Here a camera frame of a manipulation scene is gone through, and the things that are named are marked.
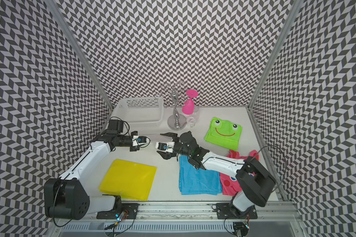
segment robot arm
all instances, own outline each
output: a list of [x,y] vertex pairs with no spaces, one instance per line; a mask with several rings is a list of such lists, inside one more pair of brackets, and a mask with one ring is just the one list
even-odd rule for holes
[[85,214],[109,211],[115,205],[115,197],[103,195],[89,197],[84,186],[98,166],[115,147],[129,147],[137,151],[147,143],[147,137],[121,135],[124,121],[110,120],[108,129],[95,137],[89,149],[59,178],[50,178],[44,185],[45,214],[47,217],[80,220]]
[[161,134],[172,137],[172,142],[157,143],[157,152],[164,158],[186,155],[188,162],[196,169],[215,170],[235,178],[242,192],[233,197],[230,208],[234,216],[244,216],[247,209],[256,204],[264,207],[276,184],[273,176],[254,157],[246,160],[231,159],[214,154],[200,147],[191,132],[180,137],[174,133]]

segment metal bracket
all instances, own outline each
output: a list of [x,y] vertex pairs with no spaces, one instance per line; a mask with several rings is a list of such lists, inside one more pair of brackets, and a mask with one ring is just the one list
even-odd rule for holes
[[247,215],[249,214],[249,219],[257,219],[257,213],[256,213],[256,207],[253,205],[245,211],[245,215],[234,217],[232,212],[230,211],[230,207],[228,203],[216,203],[216,215],[218,216],[218,219],[224,220],[224,219],[246,219]]
[[[137,217],[138,211],[138,203],[123,203],[121,210],[128,211],[127,220],[133,220]],[[107,212],[98,212],[96,219],[104,219],[104,220],[115,220],[117,217],[115,216],[118,214],[117,211],[107,211]]]
[[[131,132],[131,138],[132,138],[133,136],[137,136],[137,131]],[[129,151],[137,151],[137,150],[140,150],[140,146],[131,146],[131,147],[129,148]]]

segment blue towel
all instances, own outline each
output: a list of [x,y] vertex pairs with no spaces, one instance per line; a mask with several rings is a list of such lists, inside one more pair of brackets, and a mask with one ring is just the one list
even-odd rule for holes
[[179,159],[179,190],[182,195],[212,194],[223,192],[219,172],[213,170],[196,170],[187,161],[187,156],[181,155]]

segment metal grate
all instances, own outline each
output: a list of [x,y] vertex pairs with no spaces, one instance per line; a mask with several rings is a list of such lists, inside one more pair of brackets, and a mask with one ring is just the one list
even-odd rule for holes
[[78,223],[70,223],[68,225],[65,225],[63,227],[62,230],[75,230],[75,231],[79,231],[79,230],[88,230],[90,227],[90,224],[89,223],[81,223],[81,224],[78,224]]
[[[66,225],[62,231],[64,232],[85,232],[103,231],[104,227],[113,224],[113,222],[106,222],[96,227],[90,227],[90,223],[70,223]],[[121,232],[131,226],[131,222],[120,223],[116,226],[115,231]],[[229,231],[233,231],[232,222],[225,224]],[[216,222],[142,222],[134,223],[127,232],[141,232],[141,233],[175,233],[175,232],[225,232],[223,221]]]

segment mounting plate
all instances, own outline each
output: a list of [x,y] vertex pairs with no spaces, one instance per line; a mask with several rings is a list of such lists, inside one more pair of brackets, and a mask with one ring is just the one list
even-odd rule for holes
[[230,207],[228,203],[216,203],[216,215],[218,216],[218,219],[224,220],[227,218],[227,220],[231,219],[245,219],[247,218],[247,213],[249,214],[249,219],[257,219],[257,213],[256,213],[256,208],[255,206],[251,206],[250,208],[247,209],[246,214],[241,216],[240,218],[234,217],[230,211]]
[[[138,206],[138,203],[122,204],[121,211],[128,211],[127,220],[136,219]],[[118,214],[116,211],[98,212],[96,219],[115,220],[117,218],[116,214]]]

